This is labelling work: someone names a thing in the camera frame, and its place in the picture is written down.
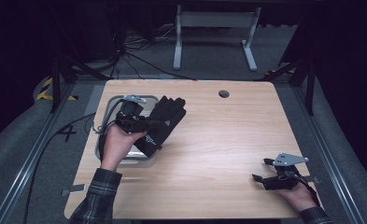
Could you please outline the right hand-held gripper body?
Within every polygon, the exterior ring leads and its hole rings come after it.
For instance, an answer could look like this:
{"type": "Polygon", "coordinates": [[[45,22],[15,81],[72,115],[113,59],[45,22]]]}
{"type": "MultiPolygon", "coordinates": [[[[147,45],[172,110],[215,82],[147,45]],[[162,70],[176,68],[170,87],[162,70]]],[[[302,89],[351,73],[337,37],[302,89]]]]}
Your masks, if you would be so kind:
{"type": "Polygon", "coordinates": [[[308,162],[308,158],[281,152],[272,160],[275,160],[274,165],[270,166],[275,168],[276,176],[262,180],[266,190],[292,189],[299,182],[303,182],[303,177],[296,168],[296,164],[308,162]]]}

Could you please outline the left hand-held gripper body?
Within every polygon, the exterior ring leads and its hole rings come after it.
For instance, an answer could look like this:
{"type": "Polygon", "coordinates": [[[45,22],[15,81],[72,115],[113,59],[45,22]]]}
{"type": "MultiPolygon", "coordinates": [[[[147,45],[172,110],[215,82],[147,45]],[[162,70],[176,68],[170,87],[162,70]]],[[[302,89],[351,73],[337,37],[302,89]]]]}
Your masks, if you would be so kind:
{"type": "Polygon", "coordinates": [[[148,126],[140,113],[146,101],[137,95],[124,95],[122,105],[116,115],[115,123],[127,133],[139,133],[139,128],[148,126]]]}

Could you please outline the black glove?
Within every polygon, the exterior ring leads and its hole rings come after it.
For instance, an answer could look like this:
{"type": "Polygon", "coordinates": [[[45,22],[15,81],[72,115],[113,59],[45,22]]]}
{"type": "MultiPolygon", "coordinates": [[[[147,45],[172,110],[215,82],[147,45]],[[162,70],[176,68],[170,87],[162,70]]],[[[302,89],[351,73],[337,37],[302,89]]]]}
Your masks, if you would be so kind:
{"type": "Polygon", "coordinates": [[[182,98],[174,100],[163,96],[149,115],[151,120],[159,121],[159,126],[139,138],[134,146],[147,157],[151,157],[156,150],[161,149],[162,144],[186,115],[185,104],[186,101],[182,98]]]}

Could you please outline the person's right hand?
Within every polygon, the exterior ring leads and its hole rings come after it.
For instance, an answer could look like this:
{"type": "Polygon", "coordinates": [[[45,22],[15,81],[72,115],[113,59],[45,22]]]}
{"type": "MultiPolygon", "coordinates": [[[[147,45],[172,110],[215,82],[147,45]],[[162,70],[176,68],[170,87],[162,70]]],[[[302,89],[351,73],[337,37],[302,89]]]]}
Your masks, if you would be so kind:
{"type": "Polygon", "coordinates": [[[298,183],[292,189],[277,189],[276,192],[284,197],[298,212],[317,206],[312,198],[311,192],[302,183],[298,183]]]}

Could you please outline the person's left hand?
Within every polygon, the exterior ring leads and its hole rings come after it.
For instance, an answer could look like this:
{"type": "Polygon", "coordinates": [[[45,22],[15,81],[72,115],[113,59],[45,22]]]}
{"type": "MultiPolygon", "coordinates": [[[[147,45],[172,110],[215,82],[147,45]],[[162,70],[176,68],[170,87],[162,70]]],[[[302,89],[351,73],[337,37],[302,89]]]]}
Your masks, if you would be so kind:
{"type": "Polygon", "coordinates": [[[111,125],[106,133],[101,168],[116,172],[120,162],[126,157],[133,144],[146,134],[146,132],[127,133],[116,124],[111,125]]]}

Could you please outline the black tripod stand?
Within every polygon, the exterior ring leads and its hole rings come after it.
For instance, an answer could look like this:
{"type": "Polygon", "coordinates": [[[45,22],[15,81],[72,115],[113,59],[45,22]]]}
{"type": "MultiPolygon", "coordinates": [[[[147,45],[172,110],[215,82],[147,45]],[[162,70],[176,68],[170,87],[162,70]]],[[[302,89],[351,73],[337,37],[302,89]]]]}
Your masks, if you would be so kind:
{"type": "Polygon", "coordinates": [[[100,72],[90,68],[85,63],[79,62],[72,57],[57,54],[52,66],[52,108],[51,112],[55,112],[62,101],[61,95],[61,78],[67,84],[74,84],[77,77],[77,72],[74,71],[73,67],[76,66],[83,70],[86,74],[95,77],[98,80],[110,80],[110,77],[102,75],[100,72]]]}
{"type": "Polygon", "coordinates": [[[313,116],[313,96],[316,73],[314,63],[311,60],[300,59],[296,62],[288,63],[275,71],[269,70],[265,73],[263,78],[260,78],[260,81],[272,81],[277,77],[287,74],[290,70],[293,70],[292,77],[289,80],[291,87],[300,87],[303,82],[307,80],[304,104],[309,115],[313,116]]]}

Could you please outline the grey tape strip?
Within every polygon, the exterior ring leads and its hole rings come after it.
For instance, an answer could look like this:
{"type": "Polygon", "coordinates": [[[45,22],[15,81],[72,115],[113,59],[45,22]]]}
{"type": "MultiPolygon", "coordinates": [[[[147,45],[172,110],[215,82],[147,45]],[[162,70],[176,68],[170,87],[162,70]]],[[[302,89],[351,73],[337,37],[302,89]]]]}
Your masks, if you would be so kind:
{"type": "Polygon", "coordinates": [[[71,193],[82,192],[86,189],[85,184],[73,185],[69,189],[62,189],[61,196],[66,197],[71,193]]]}

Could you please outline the yellow and black floor tape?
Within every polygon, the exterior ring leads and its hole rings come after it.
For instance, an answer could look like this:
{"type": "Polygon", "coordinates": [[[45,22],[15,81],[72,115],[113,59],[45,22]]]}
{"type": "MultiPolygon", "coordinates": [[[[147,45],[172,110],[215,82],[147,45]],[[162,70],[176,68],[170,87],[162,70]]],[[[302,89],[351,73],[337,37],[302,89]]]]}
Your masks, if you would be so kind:
{"type": "MultiPolygon", "coordinates": [[[[50,100],[50,101],[53,100],[53,96],[47,94],[47,91],[48,91],[50,85],[52,84],[52,80],[53,80],[53,78],[49,77],[45,81],[45,83],[44,83],[43,87],[41,88],[39,94],[36,96],[36,100],[50,100]]],[[[76,100],[78,100],[78,96],[77,95],[70,95],[68,97],[68,100],[69,101],[76,101],[76,100]]]]}

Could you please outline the white metal stand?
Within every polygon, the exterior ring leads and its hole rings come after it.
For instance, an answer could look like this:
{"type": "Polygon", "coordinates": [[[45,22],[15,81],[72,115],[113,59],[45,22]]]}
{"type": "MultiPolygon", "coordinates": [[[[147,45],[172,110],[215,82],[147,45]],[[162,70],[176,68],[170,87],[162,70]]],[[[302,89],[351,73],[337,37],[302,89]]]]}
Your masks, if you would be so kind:
{"type": "Polygon", "coordinates": [[[251,51],[251,43],[260,15],[260,7],[256,7],[252,12],[204,12],[183,11],[182,6],[178,5],[176,7],[176,45],[173,68],[179,70],[181,67],[183,27],[225,27],[248,29],[247,38],[241,41],[241,47],[245,53],[249,70],[256,71],[258,67],[251,51]]]}

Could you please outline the aluminium floor rail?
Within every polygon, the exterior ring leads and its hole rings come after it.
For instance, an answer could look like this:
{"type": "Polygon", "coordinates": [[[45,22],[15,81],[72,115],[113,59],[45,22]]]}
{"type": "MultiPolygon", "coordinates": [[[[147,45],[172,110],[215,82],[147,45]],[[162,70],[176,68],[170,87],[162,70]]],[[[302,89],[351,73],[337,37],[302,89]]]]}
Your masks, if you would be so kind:
{"type": "Polygon", "coordinates": [[[301,110],[303,111],[312,134],[316,139],[318,144],[318,154],[325,165],[329,177],[331,178],[333,187],[336,190],[340,202],[346,211],[348,219],[352,224],[365,224],[363,216],[361,215],[361,212],[355,200],[353,199],[350,190],[348,189],[348,185],[330,152],[329,146],[327,145],[326,140],[321,133],[316,119],[307,111],[302,91],[299,88],[292,88],[292,92],[296,98],[296,101],[300,105],[301,110]]]}
{"type": "Polygon", "coordinates": [[[35,141],[25,154],[22,165],[17,169],[13,182],[9,186],[3,201],[0,203],[0,224],[7,223],[13,207],[20,198],[26,184],[32,178],[32,174],[46,148],[46,143],[50,140],[50,131],[61,113],[64,104],[68,101],[68,97],[74,87],[74,84],[66,84],[62,89],[62,101],[57,110],[55,112],[51,112],[50,110],[50,112],[45,114],[44,121],[41,122],[41,130],[35,133],[35,141]]]}

